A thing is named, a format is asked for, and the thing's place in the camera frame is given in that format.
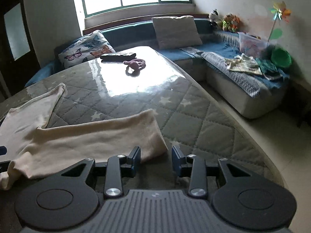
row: silver bolt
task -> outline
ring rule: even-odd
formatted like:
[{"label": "silver bolt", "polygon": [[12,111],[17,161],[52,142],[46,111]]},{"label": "silver bolt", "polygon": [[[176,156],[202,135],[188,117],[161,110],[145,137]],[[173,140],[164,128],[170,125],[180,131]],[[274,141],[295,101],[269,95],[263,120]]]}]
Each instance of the silver bolt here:
[{"label": "silver bolt", "polygon": [[203,196],[206,194],[206,191],[202,188],[194,188],[190,190],[190,194],[192,194],[193,196]]},{"label": "silver bolt", "polygon": [[117,195],[119,195],[120,193],[121,193],[121,190],[118,189],[118,188],[114,188],[114,187],[108,188],[108,189],[106,190],[106,194],[109,195],[109,196],[117,196]]}]

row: door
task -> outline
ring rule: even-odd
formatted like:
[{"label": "door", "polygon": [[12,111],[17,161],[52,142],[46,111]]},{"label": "door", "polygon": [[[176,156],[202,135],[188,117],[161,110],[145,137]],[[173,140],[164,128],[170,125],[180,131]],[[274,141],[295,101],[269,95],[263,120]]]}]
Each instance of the door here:
[{"label": "door", "polygon": [[23,0],[0,0],[0,72],[10,94],[21,91],[39,69]]}]

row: quilted tablecloth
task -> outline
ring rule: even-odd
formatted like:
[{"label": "quilted tablecloth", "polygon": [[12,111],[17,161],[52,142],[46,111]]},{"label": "quilted tablecloth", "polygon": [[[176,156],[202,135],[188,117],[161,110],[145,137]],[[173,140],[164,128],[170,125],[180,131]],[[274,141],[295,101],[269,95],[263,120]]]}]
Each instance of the quilted tablecloth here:
[{"label": "quilted tablecloth", "polygon": [[[152,108],[169,149],[178,145],[185,155],[196,154],[211,163],[220,157],[230,158],[281,183],[273,164],[245,130],[188,74],[150,47],[135,47],[128,52],[146,61],[140,73],[130,74],[122,63],[94,59],[24,89],[0,104],[0,115],[4,117],[10,108],[63,82],[66,91],[54,108],[48,128],[126,117]],[[185,187],[187,181],[176,181],[170,157],[169,151],[143,164],[135,178],[124,180],[124,190]],[[19,190],[30,183],[33,181],[20,180],[12,190],[0,192],[1,232],[20,230],[13,202]],[[100,179],[97,186],[101,192],[102,183]]]}]

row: beige cushion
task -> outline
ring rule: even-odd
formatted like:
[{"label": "beige cushion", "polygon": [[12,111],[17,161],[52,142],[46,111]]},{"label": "beige cushion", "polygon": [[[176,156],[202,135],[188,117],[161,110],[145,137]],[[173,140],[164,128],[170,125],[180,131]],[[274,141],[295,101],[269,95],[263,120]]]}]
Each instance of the beige cushion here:
[{"label": "beige cushion", "polygon": [[160,49],[177,49],[202,44],[192,16],[153,17],[152,22]]}]

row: green plastic bucket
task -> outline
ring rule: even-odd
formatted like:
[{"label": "green plastic bucket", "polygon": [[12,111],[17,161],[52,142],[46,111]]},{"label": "green plastic bucket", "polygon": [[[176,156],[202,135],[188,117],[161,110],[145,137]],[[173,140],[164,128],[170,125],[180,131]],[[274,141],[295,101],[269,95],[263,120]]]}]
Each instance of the green plastic bucket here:
[{"label": "green plastic bucket", "polygon": [[281,48],[273,50],[271,61],[276,67],[279,68],[288,68],[292,63],[290,54]]}]

